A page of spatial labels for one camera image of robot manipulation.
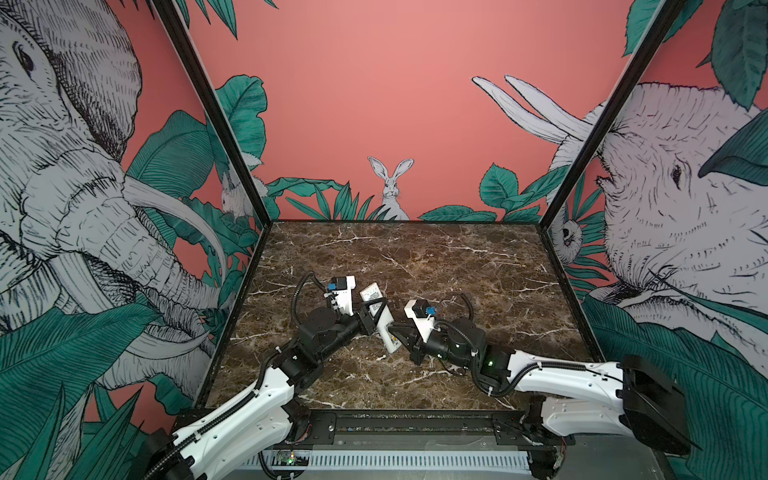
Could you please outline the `white remote control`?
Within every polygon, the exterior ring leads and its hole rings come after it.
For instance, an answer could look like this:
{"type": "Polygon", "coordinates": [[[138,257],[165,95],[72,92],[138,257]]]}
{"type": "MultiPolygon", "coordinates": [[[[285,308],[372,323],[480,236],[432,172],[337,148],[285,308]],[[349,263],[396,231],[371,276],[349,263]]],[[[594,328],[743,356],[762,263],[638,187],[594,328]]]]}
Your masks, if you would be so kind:
{"type": "Polygon", "coordinates": [[[388,327],[394,322],[387,300],[377,283],[372,283],[360,292],[361,299],[374,317],[377,332],[389,354],[393,354],[401,342],[390,334],[388,327]]]}

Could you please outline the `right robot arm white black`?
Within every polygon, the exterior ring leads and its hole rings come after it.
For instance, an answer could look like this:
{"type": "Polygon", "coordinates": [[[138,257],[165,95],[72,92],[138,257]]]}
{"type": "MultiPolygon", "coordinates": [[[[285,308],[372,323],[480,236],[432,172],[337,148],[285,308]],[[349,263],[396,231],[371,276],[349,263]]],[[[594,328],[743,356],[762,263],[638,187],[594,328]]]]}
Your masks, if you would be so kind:
{"type": "Polygon", "coordinates": [[[545,435],[631,436],[678,456],[696,448],[688,431],[681,387],[644,357],[617,362],[577,362],[490,344],[484,330],[461,320],[409,320],[388,333],[419,364],[433,356],[464,369],[474,386],[492,398],[528,393],[524,423],[545,435]]]}

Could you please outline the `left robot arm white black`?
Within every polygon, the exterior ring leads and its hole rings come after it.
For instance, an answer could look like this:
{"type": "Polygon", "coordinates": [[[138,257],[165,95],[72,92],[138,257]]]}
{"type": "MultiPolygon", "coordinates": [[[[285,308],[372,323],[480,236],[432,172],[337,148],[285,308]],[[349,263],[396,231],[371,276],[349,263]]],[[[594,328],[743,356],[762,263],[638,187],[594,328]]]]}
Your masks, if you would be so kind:
{"type": "Polygon", "coordinates": [[[358,335],[372,334],[387,299],[350,314],[322,306],[296,337],[262,364],[255,382],[208,415],[145,441],[129,479],[223,479],[258,452],[301,436],[309,413],[295,401],[323,372],[325,361],[358,335]]]}

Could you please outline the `small green circuit board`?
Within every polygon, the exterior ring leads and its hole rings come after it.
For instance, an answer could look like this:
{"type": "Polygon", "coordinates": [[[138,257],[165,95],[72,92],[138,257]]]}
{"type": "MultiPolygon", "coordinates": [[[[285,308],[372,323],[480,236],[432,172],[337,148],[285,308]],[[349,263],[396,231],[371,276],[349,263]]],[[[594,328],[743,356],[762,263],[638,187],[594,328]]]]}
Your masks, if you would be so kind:
{"type": "Polygon", "coordinates": [[[306,468],[310,462],[308,451],[280,450],[272,455],[272,467],[277,470],[306,468]]]}

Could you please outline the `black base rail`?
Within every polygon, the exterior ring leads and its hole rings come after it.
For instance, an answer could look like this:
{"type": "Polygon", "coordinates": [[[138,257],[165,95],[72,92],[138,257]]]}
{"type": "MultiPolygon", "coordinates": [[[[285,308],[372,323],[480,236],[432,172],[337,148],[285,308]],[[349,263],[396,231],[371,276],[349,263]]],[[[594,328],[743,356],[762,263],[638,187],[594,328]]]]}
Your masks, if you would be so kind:
{"type": "Polygon", "coordinates": [[[533,430],[522,421],[522,410],[361,410],[310,409],[294,405],[300,425],[308,436],[291,439],[301,446],[330,445],[343,436],[427,436],[483,437],[489,436],[497,446],[515,446],[524,450],[554,446],[572,446],[572,435],[561,437],[542,430],[533,430]]]}

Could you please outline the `left black frame post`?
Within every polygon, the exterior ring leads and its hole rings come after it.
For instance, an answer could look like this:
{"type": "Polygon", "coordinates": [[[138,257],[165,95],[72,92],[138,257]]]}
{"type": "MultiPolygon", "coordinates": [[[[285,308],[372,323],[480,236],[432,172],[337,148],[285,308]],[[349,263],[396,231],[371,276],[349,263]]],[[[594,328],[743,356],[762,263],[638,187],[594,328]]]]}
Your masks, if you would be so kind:
{"type": "Polygon", "coordinates": [[[215,133],[222,143],[228,160],[232,163],[241,181],[256,218],[262,226],[269,229],[272,226],[272,220],[253,183],[253,177],[246,167],[242,151],[224,114],[216,91],[212,87],[193,42],[187,33],[187,28],[183,23],[183,18],[180,16],[178,5],[175,1],[168,0],[154,0],[152,4],[203,105],[215,133]]]}

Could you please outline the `black frame post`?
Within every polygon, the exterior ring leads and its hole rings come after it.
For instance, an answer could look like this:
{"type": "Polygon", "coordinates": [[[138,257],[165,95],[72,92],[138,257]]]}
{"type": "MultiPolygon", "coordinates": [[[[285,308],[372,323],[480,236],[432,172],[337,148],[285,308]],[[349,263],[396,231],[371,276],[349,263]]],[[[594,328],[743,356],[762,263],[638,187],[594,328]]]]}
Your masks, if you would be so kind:
{"type": "Polygon", "coordinates": [[[180,16],[178,5],[175,1],[168,0],[154,0],[152,4],[203,105],[215,133],[222,143],[228,160],[232,163],[241,181],[256,218],[262,226],[269,229],[272,226],[272,220],[253,183],[253,177],[246,167],[242,151],[224,114],[216,91],[212,87],[193,42],[187,33],[187,28],[183,23],[183,18],[180,16]]]}
{"type": "Polygon", "coordinates": [[[632,90],[641,79],[685,4],[686,2],[684,0],[668,0],[660,2],[650,23],[646,27],[631,60],[627,64],[619,82],[606,102],[603,112],[598,118],[595,126],[592,128],[589,136],[584,141],[584,144],[575,161],[569,168],[563,183],[557,190],[554,200],[548,206],[545,214],[541,218],[538,224],[538,229],[540,231],[548,229],[553,223],[556,214],[560,211],[567,200],[568,195],[594,158],[597,148],[605,139],[614,121],[621,113],[632,90]]]}

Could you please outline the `right black frame post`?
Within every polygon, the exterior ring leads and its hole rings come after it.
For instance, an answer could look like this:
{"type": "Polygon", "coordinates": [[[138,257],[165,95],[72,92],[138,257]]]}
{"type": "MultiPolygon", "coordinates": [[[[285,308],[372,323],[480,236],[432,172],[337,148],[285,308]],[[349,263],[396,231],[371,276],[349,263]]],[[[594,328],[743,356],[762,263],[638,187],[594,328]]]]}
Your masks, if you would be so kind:
{"type": "Polygon", "coordinates": [[[575,161],[569,168],[563,183],[557,190],[554,200],[548,206],[545,214],[541,218],[538,224],[538,229],[540,231],[548,229],[553,223],[556,214],[560,211],[567,200],[568,195],[594,158],[597,148],[605,139],[614,121],[621,113],[632,90],[641,79],[685,4],[686,2],[684,0],[668,0],[660,2],[650,23],[646,27],[631,60],[627,64],[619,82],[606,102],[603,112],[598,118],[595,126],[592,128],[589,136],[584,141],[584,144],[575,161]]]}

